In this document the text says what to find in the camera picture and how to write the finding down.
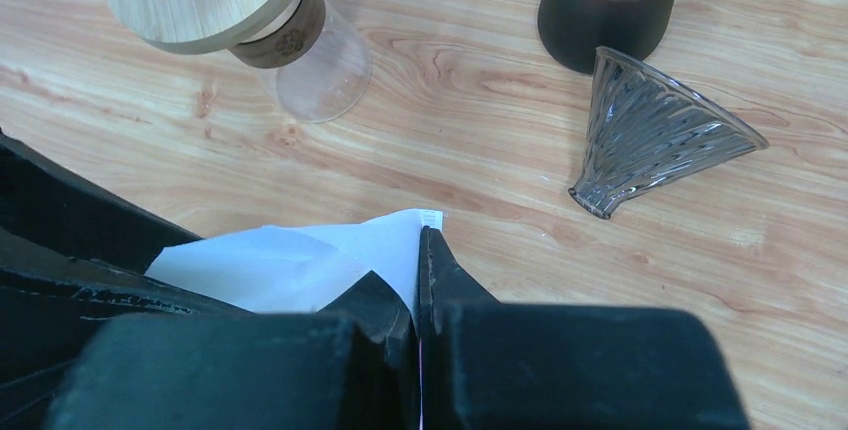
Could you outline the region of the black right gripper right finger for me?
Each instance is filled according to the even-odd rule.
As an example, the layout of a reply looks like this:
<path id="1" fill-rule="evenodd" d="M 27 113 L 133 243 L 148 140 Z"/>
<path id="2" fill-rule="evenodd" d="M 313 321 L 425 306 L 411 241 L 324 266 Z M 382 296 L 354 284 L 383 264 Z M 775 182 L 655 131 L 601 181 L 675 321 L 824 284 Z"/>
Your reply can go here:
<path id="1" fill-rule="evenodd" d="M 747 429 L 711 332 L 668 308 L 503 303 L 420 235 L 427 429 Z"/>

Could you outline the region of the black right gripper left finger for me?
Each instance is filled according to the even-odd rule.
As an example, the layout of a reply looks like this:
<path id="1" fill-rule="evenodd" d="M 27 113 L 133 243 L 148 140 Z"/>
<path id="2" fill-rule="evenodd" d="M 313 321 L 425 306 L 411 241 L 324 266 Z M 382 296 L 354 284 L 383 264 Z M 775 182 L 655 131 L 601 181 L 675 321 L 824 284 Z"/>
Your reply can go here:
<path id="1" fill-rule="evenodd" d="M 311 314 L 126 315 L 66 374 L 47 429 L 415 429 L 417 343 L 368 273 Z"/>

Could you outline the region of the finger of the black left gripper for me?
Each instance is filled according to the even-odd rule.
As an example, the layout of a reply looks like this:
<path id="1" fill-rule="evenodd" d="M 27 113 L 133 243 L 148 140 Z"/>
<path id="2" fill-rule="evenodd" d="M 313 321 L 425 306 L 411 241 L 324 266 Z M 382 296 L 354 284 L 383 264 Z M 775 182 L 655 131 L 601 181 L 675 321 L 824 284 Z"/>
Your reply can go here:
<path id="1" fill-rule="evenodd" d="M 37 429 L 67 369 L 127 313 L 232 314 L 235 307 L 149 278 L 196 235 L 1 139 L 1 425 Z"/>

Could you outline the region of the white paper coffee filter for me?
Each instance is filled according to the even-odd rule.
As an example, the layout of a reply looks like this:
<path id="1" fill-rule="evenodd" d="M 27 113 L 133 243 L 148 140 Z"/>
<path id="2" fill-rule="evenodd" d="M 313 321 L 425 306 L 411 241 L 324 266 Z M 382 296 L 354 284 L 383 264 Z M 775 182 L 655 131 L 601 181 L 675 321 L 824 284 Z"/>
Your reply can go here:
<path id="1" fill-rule="evenodd" d="M 373 271 L 413 310 L 424 227 L 442 229 L 442 212 L 406 209 L 358 224 L 266 225 L 166 247 L 145 274 L 270 314 L 316 312 Z"/>

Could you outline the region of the wooden ring dripper holder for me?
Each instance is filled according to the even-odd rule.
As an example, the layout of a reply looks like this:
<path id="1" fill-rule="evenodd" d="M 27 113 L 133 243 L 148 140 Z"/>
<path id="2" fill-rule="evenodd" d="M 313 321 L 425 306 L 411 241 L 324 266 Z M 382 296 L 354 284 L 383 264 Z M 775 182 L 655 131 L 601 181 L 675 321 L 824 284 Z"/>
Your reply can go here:
<path id="1" fill-rule="evenodd" d="M 113 15 L 148 44 L 174 54 L 212 53 L 268 26 L 293 0 L 107 0 Z"/>

